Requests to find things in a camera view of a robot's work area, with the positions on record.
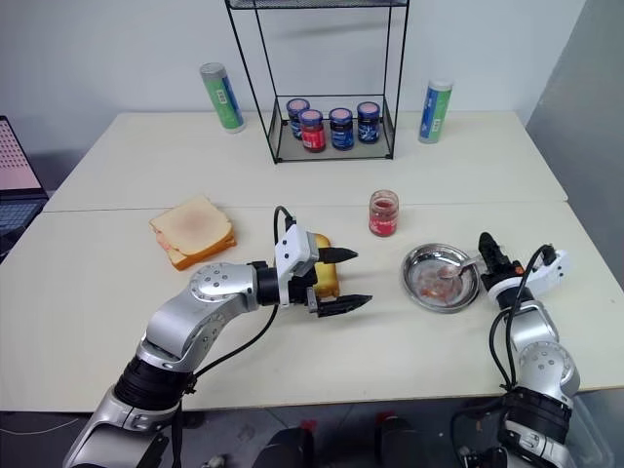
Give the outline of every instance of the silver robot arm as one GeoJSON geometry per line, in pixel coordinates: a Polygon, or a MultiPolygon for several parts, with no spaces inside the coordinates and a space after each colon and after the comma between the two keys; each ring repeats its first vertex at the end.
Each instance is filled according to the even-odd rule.
{"type": "MultiPolygon", "coordinates": [[[[519,291],[522,265],[510,262],[487,233],[482,234],[479,245],[487,265],[487,273],[482,275],[487,295],[501,310],[507,310],[519,291]]],[[[548,311],[533,298],[534,293],[555,287],[569,264],[564,251],[550,248],[542,257],[542,264],[527,277],[521,306],[511,325],[519,378],[503,399],[498,439],[507,467],[574,468],[566,435],[580,376],[559,342],[548,311]]]]}
{"type": "Polygon", "coordinates": [[[320,317],[351,311],[371,299],[353,294],[322,301],[314,294],[316,261],[338,263],[357,256],[346,249],[318,249],[314,236],[291,219],[276,245],[276,267],[209,264],[151,318],[136,355],[105,393],[72,445],[63,467],[158,467],[172,424],[194,371],[223,328],[260,305],[303,303],[320,317]]]}

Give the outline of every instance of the red label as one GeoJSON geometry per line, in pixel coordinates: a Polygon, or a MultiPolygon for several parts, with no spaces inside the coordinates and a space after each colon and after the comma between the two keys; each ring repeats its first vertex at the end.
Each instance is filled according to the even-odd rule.
{"type": "Polygon", "coordinates": [[[325,147],[325,133],[320,131],[302,132],[303,146],[310,149],[321,149],[325,147]]]}
{"type": "Polygon", "coordinates": [[[372,217],[369,222],[370,230],[377,236],[389,236],[397,230],[398,219],[381,220],[372,217]]]}

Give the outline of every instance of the stainless steel plate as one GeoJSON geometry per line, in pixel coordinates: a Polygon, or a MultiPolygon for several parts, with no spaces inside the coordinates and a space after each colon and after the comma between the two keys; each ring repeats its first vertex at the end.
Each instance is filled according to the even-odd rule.
{"type": "Polygon", "coordinates": [[[459,265],[468,255],[445,244],[416,247],[403,260],[403,284],[409,296],[429,310],[442,313],[458,312],[479,294],[479,270],[467,267],[452,280],[438,278],[438,270],[447,264],[459,265]]]}

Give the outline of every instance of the blue label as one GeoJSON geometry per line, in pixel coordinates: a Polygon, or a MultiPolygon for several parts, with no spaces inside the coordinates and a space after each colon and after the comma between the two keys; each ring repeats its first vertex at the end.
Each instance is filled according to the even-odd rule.
{"type": "Polygon", "coordinates": [[[301,139],[301,123],[297,122],[296,120],[291,120],[291,130],[292,130],[292,135],[297,138],[297,139],[301,139]]]}
{"type": "Polygon", "coordinates": [[[353,146],[353,130],[345,132],[331,131],[331,144],[338,149],[348,149],[353,146]]]}
{"type": "Polygon", "coordinates": [[[379,138],[379,124],[363,124],[358,122],[358,138],[360,141],[374,142],[379,138]]]}
{"type": "Polygon", "coordinates": [[[236,112],[239,123],[243,125],[243,115],[241,114],[241,108],[238,106],[238,102],[236,101],[236,97],[234,96],[234,92],[232,91],[232,86],[230,85],[230,79],[227,76],[223,77],[223,87],[227,92],[232,108],[236,112]]]}
{"type": "Polygon", "coordinates": [[[436,113],[436,102],[438,101],[438,92],[427,88],[427,98],[425,106],[422,109],[422,121],[420,123],[420,136],[428,138],[433,126],[433,116],[436,113]]]}

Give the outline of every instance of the keyboard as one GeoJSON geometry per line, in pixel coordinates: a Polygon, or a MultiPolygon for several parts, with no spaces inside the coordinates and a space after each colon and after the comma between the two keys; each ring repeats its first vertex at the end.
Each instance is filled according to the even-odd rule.
{"type": "Polygon", "coordinates": [[[0,235],[26,227],[41,208],[41,201],[8,202],[0,205],[0,235]]]}

